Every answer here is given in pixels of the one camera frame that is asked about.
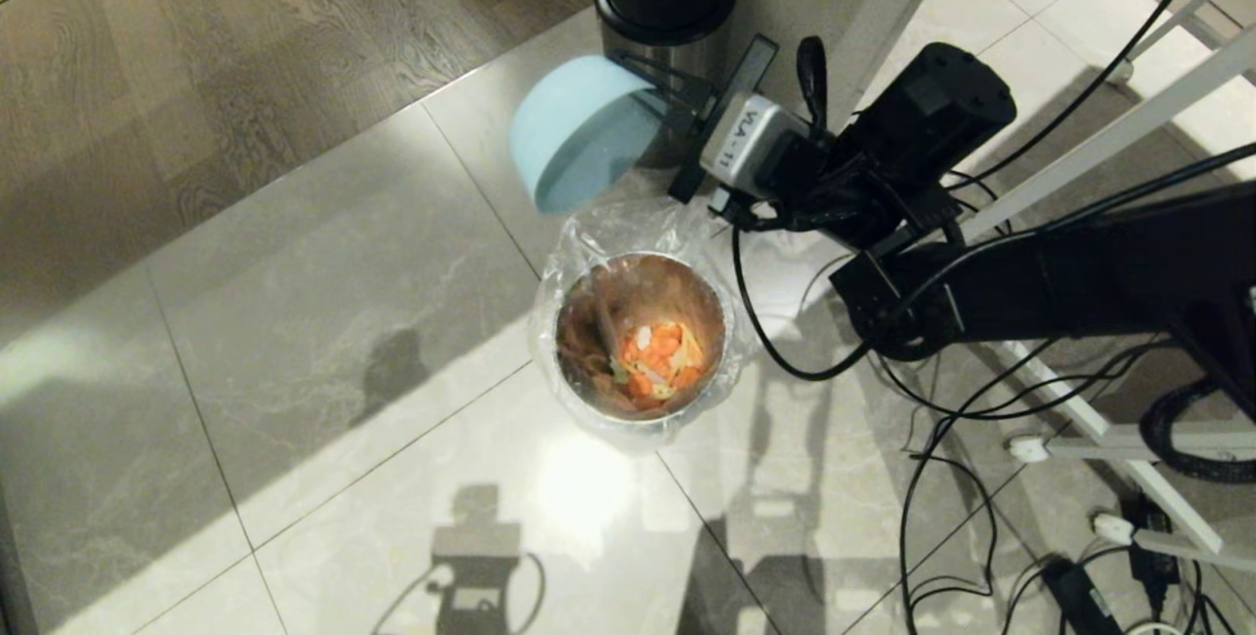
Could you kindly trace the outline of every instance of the white metal frame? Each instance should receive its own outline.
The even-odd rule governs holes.
[[[1125,115],[1119,117],[1099,133],[1088,138],[1086,142],[1081,142],[1053,164],[1044,167],[1026,182],[1012,188],[999,201],[982,210],[981,213],[970,218],[963,225],[965,237],[971,240],[975,236],[981,236],[996,223],[1004,222],[1053,192],[1058,192],[1060,187],[1073,182],[1078,176],[1103,164],[1117,152],[1166,124],[1177,113],[1198,102],[1199,98],[1231,78],[1237,77],[1245,69],[1251,68],[1253,63],[1256,63],[1256,28],[1247,26],[1228,44],[1161,93],[1135,105]],[[1002,349],[1016,359],[1026,358],[1029,354],[1029,349],[1020,341],[1002,344]],[[1055,380],[1053,384],[1045,385],[1044,389],[1046,394],[1053,394],[1055,398],[1063,398],[1064,394],[1073,390],[1068,382],[1058,380],[1059,375],[1039,359],[1031,359],[1030,363],[1026,363],[1021,368],[1021,374],[1035,384],[1042,380]],[[1113,466],[1134,479],[1143,488],[1143,492],[1166,511],[1178,528],[1176,535],[1139,531],[1134,537],[1138,545],[1158,552],[1256,572],[1256,550],[1230,545],[1217,535],[1207,520],[1156,469],[1156,466],[1147,461],[1145,447],[1140,440],[1135,442],[1138,433],[1134,425],[1110,424],[1080,397],[1068,399],[1060,408],[1074,424],[1079,425],[1086,438],[1054,439],[1048,451],[1053,456],[1094,457],[1094,459],[1112,462]],[[1192,430],[1189,437],[1183,438],[1188,439],[1188,446],[1197,448],[1243,451],[1243,448],[1256,447],[1256,430],[1228,430],[1223,439],[1220,434]]]

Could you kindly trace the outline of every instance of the metal trash can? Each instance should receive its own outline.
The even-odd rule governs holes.
[[[723,84],[736,0],[594,0],[605,53],[623,49]]]

